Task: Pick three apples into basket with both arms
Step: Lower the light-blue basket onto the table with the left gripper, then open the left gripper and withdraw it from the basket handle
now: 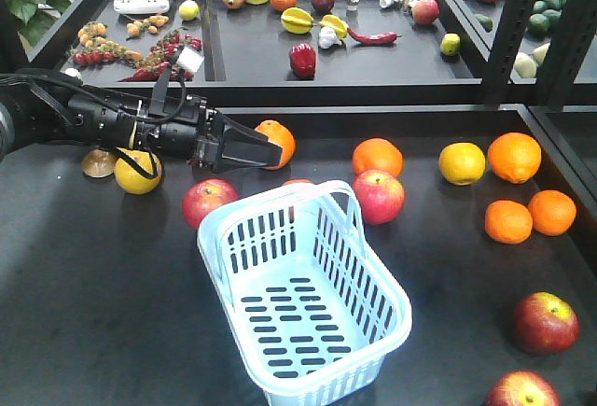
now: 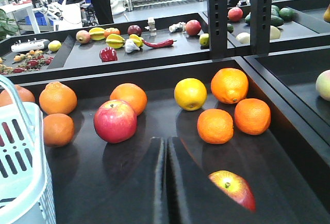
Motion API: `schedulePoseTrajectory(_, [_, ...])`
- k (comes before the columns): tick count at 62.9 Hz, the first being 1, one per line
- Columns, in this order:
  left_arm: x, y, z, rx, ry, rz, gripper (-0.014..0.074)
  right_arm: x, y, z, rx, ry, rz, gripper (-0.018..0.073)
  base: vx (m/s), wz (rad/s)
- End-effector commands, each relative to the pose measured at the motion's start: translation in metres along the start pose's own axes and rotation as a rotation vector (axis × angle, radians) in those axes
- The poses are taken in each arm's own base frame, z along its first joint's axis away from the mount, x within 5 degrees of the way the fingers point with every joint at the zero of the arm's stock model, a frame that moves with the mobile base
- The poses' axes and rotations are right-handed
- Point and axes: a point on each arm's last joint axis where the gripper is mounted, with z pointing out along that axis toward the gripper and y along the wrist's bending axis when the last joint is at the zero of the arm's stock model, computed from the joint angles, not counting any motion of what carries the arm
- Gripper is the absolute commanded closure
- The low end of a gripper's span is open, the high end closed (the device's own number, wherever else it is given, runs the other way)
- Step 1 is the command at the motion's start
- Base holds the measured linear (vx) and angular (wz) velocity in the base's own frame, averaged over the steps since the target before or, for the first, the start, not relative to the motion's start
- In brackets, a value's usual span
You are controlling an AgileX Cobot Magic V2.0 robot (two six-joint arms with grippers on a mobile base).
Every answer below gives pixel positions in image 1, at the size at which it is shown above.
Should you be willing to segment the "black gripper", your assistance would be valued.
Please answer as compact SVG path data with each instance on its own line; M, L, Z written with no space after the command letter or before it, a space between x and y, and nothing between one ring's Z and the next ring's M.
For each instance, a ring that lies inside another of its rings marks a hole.
M177 111L175 101L168 101L164 107ZM197 95L188 95L177 114L161 124L139 122L137 144L143 150L181 158L192 166L219 173L275 167L283 152L264 133L224 116Z

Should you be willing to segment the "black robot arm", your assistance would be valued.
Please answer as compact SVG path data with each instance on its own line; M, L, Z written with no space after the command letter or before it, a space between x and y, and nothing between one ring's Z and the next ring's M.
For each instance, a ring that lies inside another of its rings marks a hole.
M214 173L280 163L282 150L208 106L205 98L167 94L162 74L148 97L84 84L43 69L1 76L1 153L35 143L80 143L131 163L129 150L181 158Z

